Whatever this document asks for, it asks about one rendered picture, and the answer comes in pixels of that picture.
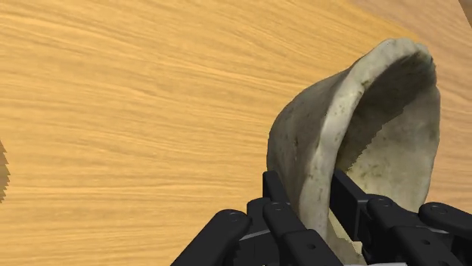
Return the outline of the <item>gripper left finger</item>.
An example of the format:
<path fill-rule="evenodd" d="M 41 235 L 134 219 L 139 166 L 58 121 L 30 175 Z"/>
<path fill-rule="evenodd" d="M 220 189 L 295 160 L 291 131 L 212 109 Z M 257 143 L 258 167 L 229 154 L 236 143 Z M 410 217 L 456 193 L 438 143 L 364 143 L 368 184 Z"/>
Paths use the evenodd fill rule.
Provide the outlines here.
<path fill-rule="evenodd" d="M 170 266 L 344 266 L 292 210 L 278 174 L 262 175 L 247 211 L 217 212 Z"/>

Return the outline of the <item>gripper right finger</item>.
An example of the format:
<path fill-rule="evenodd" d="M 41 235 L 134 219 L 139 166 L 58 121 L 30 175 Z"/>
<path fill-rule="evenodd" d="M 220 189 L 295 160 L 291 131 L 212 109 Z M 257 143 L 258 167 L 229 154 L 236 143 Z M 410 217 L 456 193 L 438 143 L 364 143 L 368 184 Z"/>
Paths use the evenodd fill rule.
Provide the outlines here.
<path fill-rule="evenodd" d="M 453 206 L 429 202 L 411 212 L 336 170 L 330 209 L 369 264 L 472 266 L 472 214 Z"/>

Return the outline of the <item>off-white ceramic bowl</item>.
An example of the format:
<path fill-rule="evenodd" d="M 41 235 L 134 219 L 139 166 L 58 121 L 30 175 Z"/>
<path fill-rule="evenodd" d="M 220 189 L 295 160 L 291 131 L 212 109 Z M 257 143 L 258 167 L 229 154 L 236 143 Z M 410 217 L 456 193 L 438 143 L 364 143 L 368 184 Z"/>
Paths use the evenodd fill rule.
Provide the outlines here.
<path fill-rule="evenodd" d="M 424 203 L 439 145 L 433 58 L 408 38 L 386 39 L 348 69 L 301 91 L 276 117 L 266 165 L 303 224 L 344 264 L 363 264 L 329 209 L 331 177 L 415 211 Z"/>

